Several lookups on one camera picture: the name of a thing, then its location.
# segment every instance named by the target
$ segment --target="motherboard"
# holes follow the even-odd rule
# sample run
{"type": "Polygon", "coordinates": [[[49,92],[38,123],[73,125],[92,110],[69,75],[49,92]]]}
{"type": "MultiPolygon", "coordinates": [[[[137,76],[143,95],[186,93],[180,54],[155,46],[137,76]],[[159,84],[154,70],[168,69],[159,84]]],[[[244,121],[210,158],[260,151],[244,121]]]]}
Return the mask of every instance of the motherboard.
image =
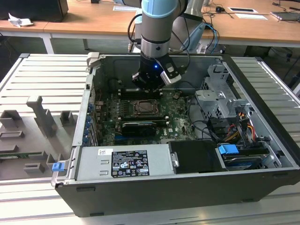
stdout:
{"type": "Polygon", "coordinates": [[[196,140],[195,128],[187,116],[188,98],[177,90],[162,91],[156,99],[138,94],[102,96],[96,102],[99,145],[196,140]]]}

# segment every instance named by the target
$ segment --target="mouse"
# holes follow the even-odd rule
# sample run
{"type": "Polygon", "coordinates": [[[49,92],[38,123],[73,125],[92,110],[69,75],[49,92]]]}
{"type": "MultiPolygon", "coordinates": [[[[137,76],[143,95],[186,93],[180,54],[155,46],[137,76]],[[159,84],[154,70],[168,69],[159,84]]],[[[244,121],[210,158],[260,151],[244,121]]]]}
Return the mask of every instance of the mouse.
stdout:
{"type": "Polygon", "coordinates": [[[223,8],[223,7],[220,7],[220,6],[217,6],[216,7],[216,12],[217,13],[222,13],[222,12],[224,12],[225,11],[225,9],[223,8]]]}

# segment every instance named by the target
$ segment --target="barcode sticker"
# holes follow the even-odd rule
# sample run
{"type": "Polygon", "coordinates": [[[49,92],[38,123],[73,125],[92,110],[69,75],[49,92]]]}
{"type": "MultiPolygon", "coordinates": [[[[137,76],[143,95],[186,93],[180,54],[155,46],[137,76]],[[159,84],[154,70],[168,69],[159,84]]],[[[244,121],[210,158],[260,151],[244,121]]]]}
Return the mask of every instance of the barcode sticker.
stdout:
{"type": "Polygon", "coordinates": [[[99,156],[111,156],[113,152],[113,149],[99,149],[98,155],[99,156]]]}

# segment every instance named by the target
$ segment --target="floor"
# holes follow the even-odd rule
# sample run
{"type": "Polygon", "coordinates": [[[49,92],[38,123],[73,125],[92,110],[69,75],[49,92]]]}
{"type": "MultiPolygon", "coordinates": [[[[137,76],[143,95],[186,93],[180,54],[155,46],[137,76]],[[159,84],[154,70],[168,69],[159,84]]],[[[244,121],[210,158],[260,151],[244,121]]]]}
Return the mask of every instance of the floor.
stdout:
{"type": "MultiPolygon", "coordinates": [[[[101,53],[127,53],[128,50],[128,41],[126,40],[88,40],[89,51],[84,50],[83,41],[81,39],[53,38],[51,42],[54,51],[57,54],[87,54],[89,51],[101,53]]],[[[225,53],[231,56],[243,56],[246,50],[246,46],[241,45],[219,45],[218,49],[221,48],[225,48],[225,53]]],[[[252,49],[251,56],[261,56],[262,52],[265,51],[265,48],[255,47],[252,49]]],[[[8,42],[6,40],[2,41],[0,45],[0,80],[6,75],[20,53],[46,53],[46,49],[42,39],[35,37],[9,37],[8,42]]],[[[264,61],[280,78],[283,78],[299,55],[300,48],[285,49],[276,47],[269,51],[269,55],[264,58],[264,61]],[[291,52],[292,57],[288,62],[286,55],[291,52]]],[[[300,60],[289,72],[285,82],[289,83],[291,78],[299,71],[300,60]]]]}

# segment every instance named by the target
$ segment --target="black plastic cover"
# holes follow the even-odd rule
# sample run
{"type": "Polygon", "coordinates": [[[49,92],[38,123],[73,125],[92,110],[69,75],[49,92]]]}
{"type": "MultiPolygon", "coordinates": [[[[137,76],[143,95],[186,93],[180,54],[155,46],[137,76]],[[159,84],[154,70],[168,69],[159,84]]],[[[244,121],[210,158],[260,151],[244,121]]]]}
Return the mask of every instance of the black plastic cover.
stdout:
{"type": "Polygon", "coordinates": [[[169,142],[170,151],[177,154],[179,167],[175,173],[209,173],[223,171],[213,141],[193,140],[169,142]]]}

